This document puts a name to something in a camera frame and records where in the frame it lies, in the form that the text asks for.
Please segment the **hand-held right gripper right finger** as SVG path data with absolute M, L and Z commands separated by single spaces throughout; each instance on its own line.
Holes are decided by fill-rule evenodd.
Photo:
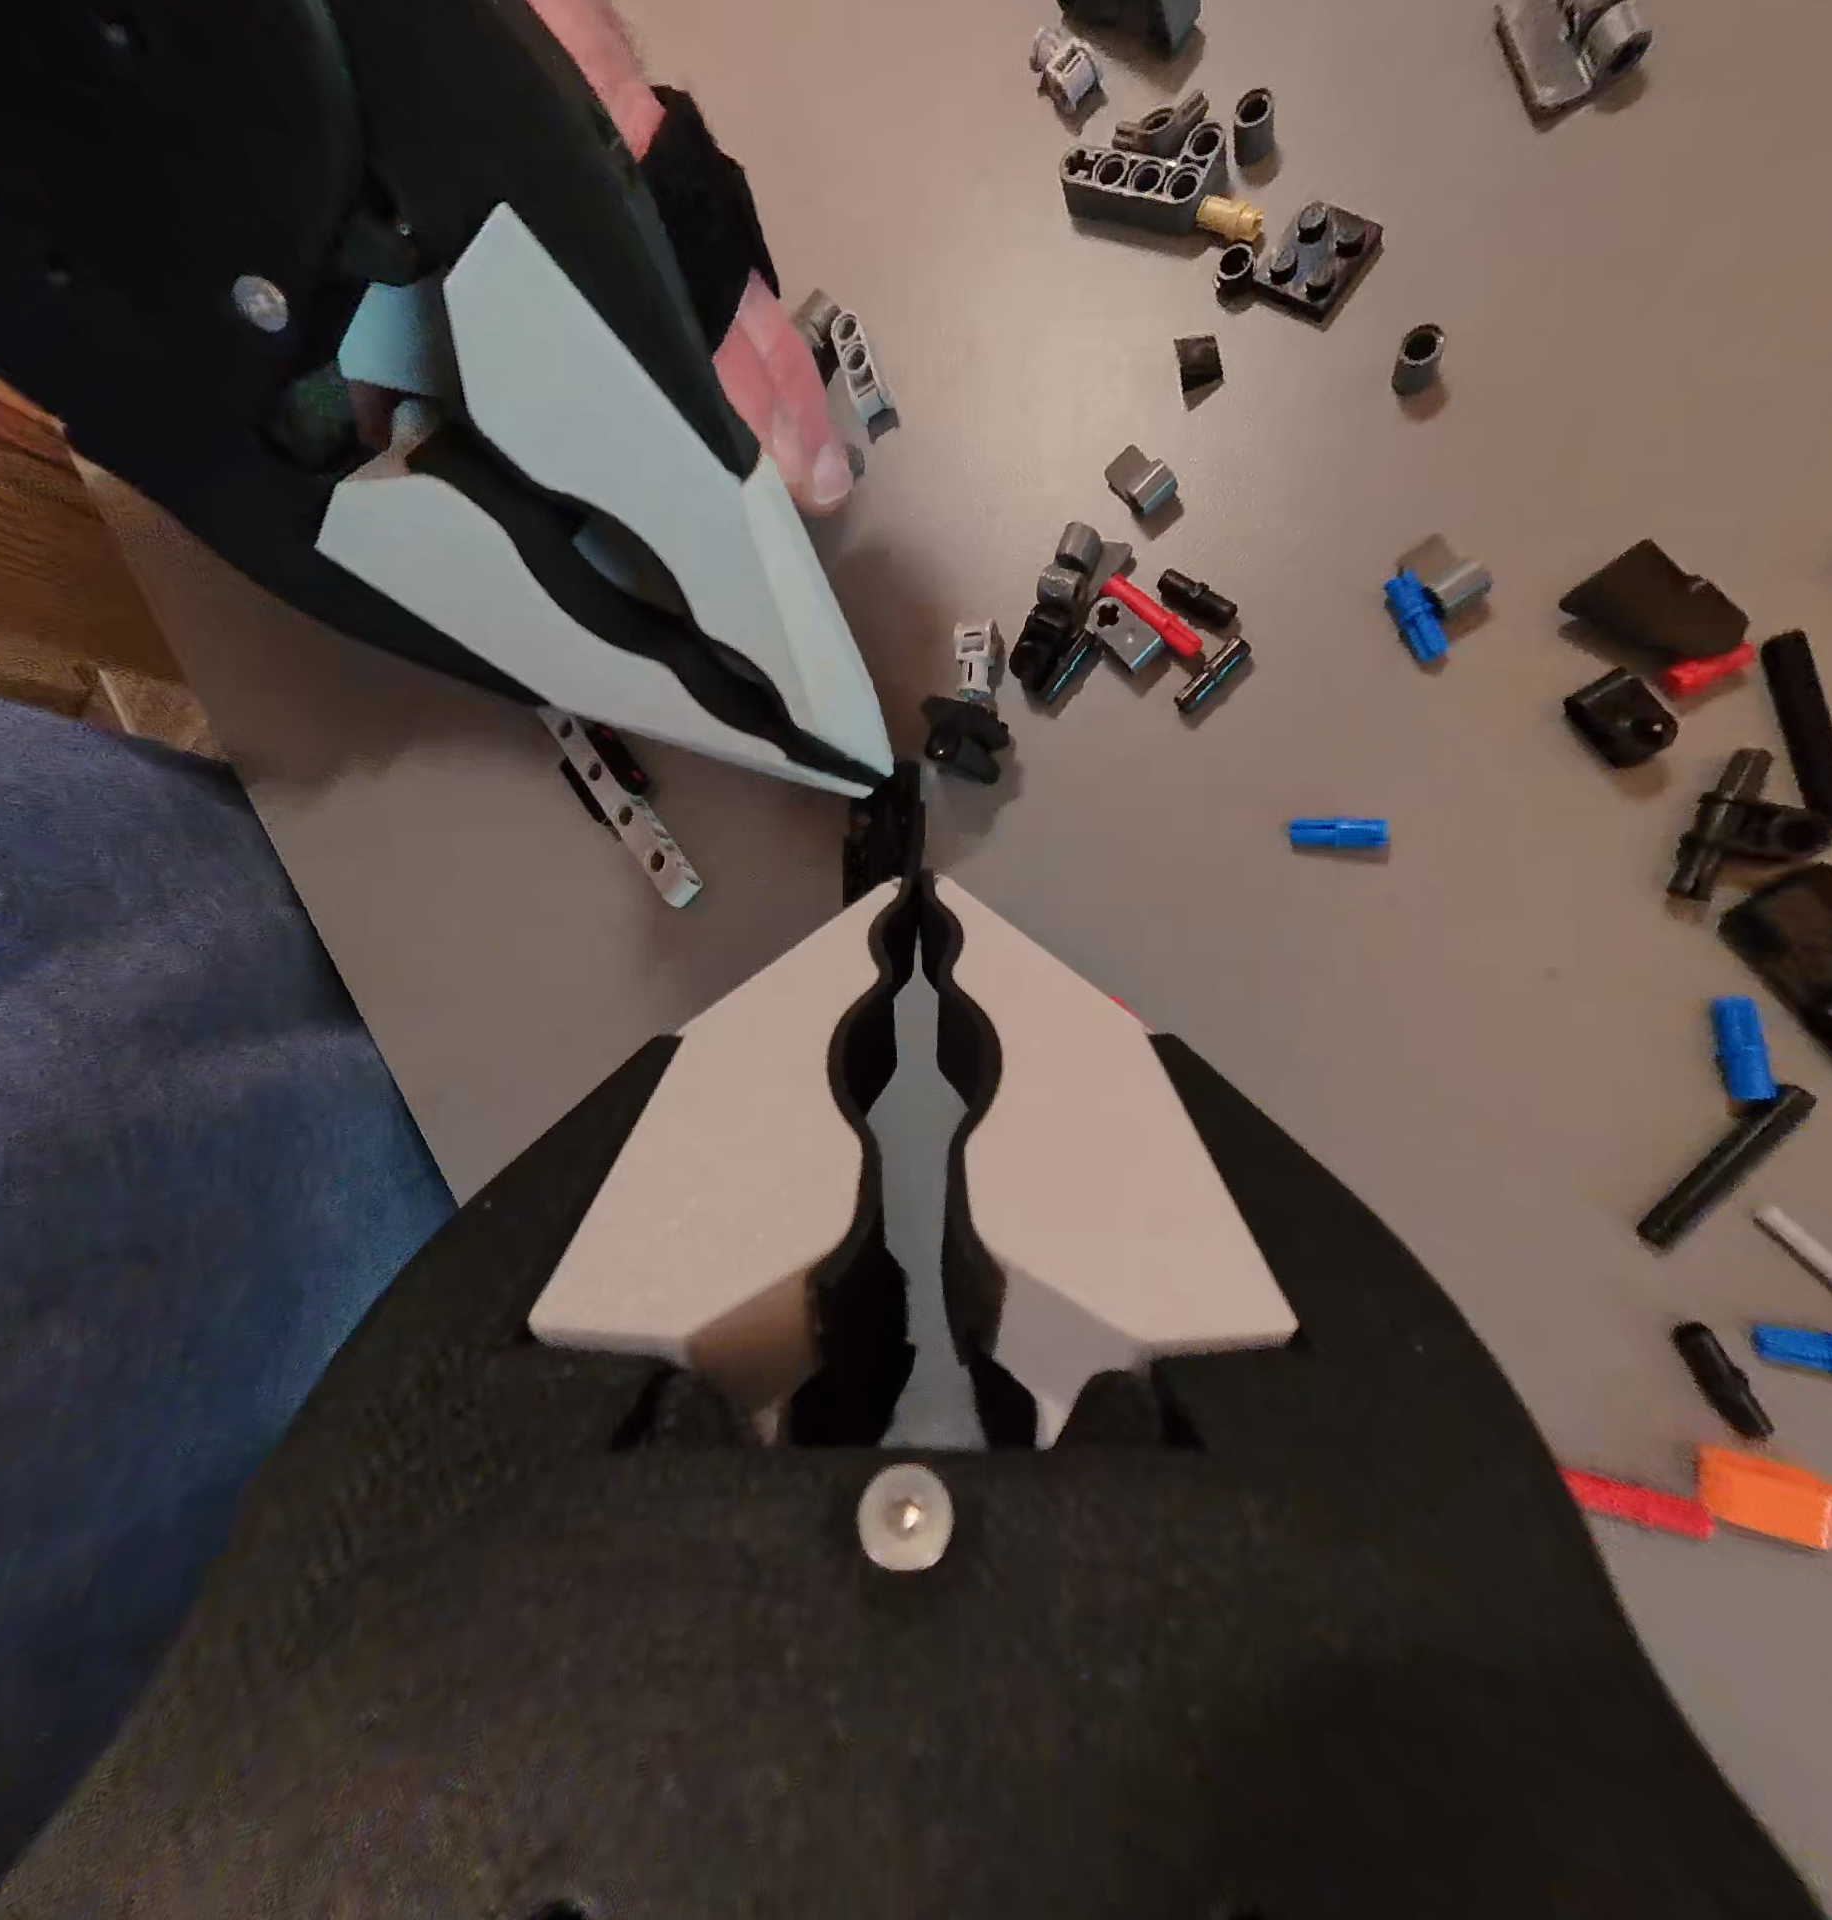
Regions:
M 1300 1329 L 1156 1030 L 948 875 L 923 875 L 937 1065 L 962 1112 L 940 1280 L 988 1442 L 1053 1442 L 1104 1373 Z

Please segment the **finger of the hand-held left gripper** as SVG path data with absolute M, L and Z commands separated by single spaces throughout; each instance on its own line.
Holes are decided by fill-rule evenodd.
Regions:
M 770 461 L 678 512 L 675 612 L 593 565 L 579 517 L 482 451 L 416 451 L 344 479 L 319 548 L 540 706 L 769 778 L 881 785 L 874 680 Z
M 392 451 L 354 475 L 416 451 L 482 451 L 532 493 L 576 504 L 576 542 L 615 585 L 680 611 L 665 565 L 678 512 L 745 483 L 761 461 L 779 475 L 775 461 L 760 455 L 745 475 L 727 466 L 510 206 L 490 215 L 442 294 L 460 415 L 412 410 Z

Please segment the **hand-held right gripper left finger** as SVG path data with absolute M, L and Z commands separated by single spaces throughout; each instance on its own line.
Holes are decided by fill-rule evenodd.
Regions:
M 918 942 L 885 879 L 693 1016 L 532 1306 L 546 1347 L 649 1355 L 797 1442 L 879 1442 L 911 1373 L 873 1112 Z

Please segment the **long light grey lego beam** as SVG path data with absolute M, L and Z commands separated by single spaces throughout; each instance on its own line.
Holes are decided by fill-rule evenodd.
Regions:
M 576 801 L 640 866 L 667 906 L 689 906 L 704 882 L 652 805 L 652 783 L 613 728 L 563 708 L 538 708 Z

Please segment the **cluster of grey lego connectors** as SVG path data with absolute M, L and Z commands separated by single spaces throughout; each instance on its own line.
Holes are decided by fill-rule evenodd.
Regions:
M 793 312 L 793 322 L 805 341 L 823 384 L 847 397 L 855 420 L 867 442 L 896 427 L 896 397 L 881 372 L 881 360 L 855 310 L 815 288 Z

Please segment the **black and grey lego joint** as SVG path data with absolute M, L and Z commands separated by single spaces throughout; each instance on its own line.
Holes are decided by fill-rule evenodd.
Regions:
M 952 630 L 952 678 L 923 701 L 923 761 L 954 781 L 995 786 L 1014 745 L 1001 716 L 1004 638 L 988 616 Z

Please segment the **cluster of dark lego connectors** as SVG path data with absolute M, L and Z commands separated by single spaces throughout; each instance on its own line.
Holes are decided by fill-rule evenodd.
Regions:
M 1113 572 L 1196 628 L 1204 640 L 1202 659 L 1176 656 L 1118 602 L 1103 598 L 1097 605 L 1103 581 Z M 1150 680 L 1162 670 L 1183 675 L 1173 706 L 1188 721 L 1251 675 L 1254 650 L 1239 630 L 1239 607 L 1229 595 L 1173 567 L 1144 580 L 1127 542 L 1104 540 L 1092 523 L 1072 519 L 1041 571 L 1034 603 L 1009 650 L 1009 675 L 1034 706 L 1060 708 L 1097 664 L 1128 682 Z

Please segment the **dark grey angled lego beam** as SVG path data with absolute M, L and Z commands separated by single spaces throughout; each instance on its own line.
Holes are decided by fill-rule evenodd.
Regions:
M 1181 236 L 1229 187 L 1229 137 L 1208 94 L 1191 91 L 1119 123 L 1112 145 L 1072 145 L 1055 176 L 1078 221 Z

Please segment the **long red lego axle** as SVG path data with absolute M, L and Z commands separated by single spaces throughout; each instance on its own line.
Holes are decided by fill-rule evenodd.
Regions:
M 1696 1498 L 1572 1467 L 1563 1469 L 1563 1481 L 1575 1505 L 1591 1517 L 1696 1543 L 1709 1543 L 1718 1534 L 1716 1514 Z

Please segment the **pile of black lego pieces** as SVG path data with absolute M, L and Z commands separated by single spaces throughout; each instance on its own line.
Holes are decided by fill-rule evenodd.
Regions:
M 1572 731 L 1613 772 L 1647 769 L 1672 748 L 1675 701 L 1761 666 L 1799 802 L 1769 799 L 1774 751 L 1734 750 L 1678 835 L 1667 895 L 1706 906 L 1729 866 L 1774 866 L 1779 875 L 1720 915 L 1720 936 L 1832 1057 L 1832 865 L 1822 857 L 1832 848 L 1832 706 L 1813 638 L 1783 630 L 1750 640 L 1747 612 L 1649 536 L 1568 588 L 1561 611 L 1665 664 L 1653 678 L 1612 667 L 1563 701 Z M 1653 1252 L 1675 1250 L 1815 1105 L 1774 1070 L 1747 995 L 1712 1002 L 1710 1029 L 1738 1117 L 1639 1219 Z

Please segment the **orange lego piece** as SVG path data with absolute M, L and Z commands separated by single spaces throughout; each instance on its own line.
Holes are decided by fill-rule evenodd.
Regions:
M 1720 1526 L 1793 1547 L 1832 1550 L 1832 1481 L 1808 1469 L 1703 1444 L 1698 1501 Z

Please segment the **grey double lego connector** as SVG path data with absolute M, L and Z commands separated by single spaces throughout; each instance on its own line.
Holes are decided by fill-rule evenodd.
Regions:
M 1653 44 L 1636 2 L 1499 2 L 1493 25 L 1535 122 L 1594 102 Z

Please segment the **person's left hand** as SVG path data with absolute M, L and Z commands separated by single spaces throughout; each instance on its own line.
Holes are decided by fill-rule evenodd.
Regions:
M 815 353 L 783 306 L 748 174 L 689 92 L 646 74 L 610 3 L 534 2 L 532 11 L 636 158 L 724 395 L 797 505 L 833 515 L 855 490 L 850 444 L 833 421 Z

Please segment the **person's blue clothing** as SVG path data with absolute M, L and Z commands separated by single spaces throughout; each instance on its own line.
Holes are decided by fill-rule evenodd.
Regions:
M 0 1879 L 452 1211 L 240 781 L 0 699 Z

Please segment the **blue pin with grey connector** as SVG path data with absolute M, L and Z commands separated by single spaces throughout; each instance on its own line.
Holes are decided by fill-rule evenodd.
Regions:
M 1405 650 L 1424 667 L 1447 659 L 1459 623 L 1488 611 L 1493 575 L 1441 532 L 1410 546 L 1384 583 L 1385 611 Z

